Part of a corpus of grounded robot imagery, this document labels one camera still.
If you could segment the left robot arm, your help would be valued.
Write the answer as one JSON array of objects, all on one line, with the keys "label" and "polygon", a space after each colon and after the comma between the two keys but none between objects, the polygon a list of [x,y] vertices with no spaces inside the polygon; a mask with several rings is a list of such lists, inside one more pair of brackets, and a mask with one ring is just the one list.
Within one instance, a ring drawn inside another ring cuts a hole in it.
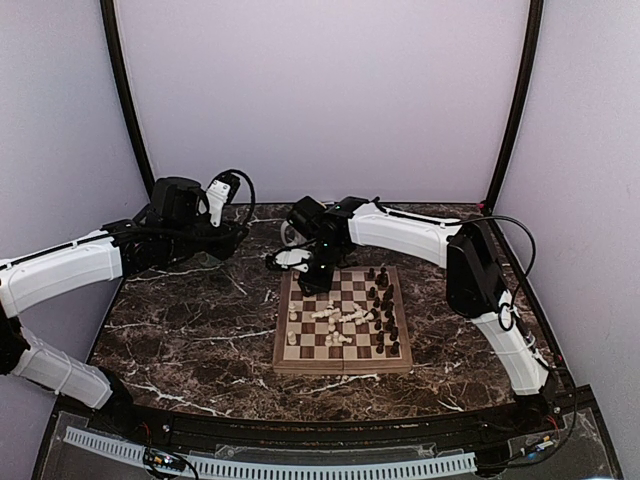
[{"label": "left robot arm", "polygon": [[38,338],[19,319],[25,311],[90,285],[119,281],[206,253],[229,258],[248,233],[242,223],[217,225],[208,215],[183,224],[143,214],[106,224],[77,240],[1,263],[1,372],[102,410],[120,436],[141,427],[117,376]]}]

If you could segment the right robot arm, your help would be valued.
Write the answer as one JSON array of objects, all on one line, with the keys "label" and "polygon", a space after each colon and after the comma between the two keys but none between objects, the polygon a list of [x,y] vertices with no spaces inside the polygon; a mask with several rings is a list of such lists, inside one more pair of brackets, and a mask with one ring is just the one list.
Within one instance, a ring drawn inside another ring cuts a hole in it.
[{"label": "right robot arm", "polygon": [[312,243],[309,267],[299,276],[305,295],[329,291],[338,262],[358,246],[400,252],[445,269],[449,307],[479,328],[505,368],[514,395],[527,397],[511,410],[511,426],[530,434],[547,420],[549,405],[540,395],[550,388],[550,368],[520,319],[482,220],[437,219],[352,196],[325,207],[306,196],[287,221]]}]

